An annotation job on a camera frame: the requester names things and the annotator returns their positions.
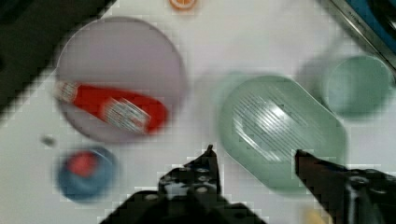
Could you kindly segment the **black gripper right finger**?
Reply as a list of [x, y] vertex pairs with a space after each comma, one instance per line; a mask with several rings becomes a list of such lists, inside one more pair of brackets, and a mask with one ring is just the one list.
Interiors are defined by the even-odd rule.
[[396, 182], [375, 169], [348, 169], [301, 149], [295, 173], [333, 224], [396, 224]]

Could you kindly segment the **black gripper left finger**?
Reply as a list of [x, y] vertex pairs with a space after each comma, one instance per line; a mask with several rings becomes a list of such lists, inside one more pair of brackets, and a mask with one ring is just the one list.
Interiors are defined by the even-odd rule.
[[191, 188], [202, 187], [221, 193], [218, 158], [212, 145], [195, 160], [163, 175], [159, 180], [158, 191], [168, 200], [173, 200], [186, 197]]

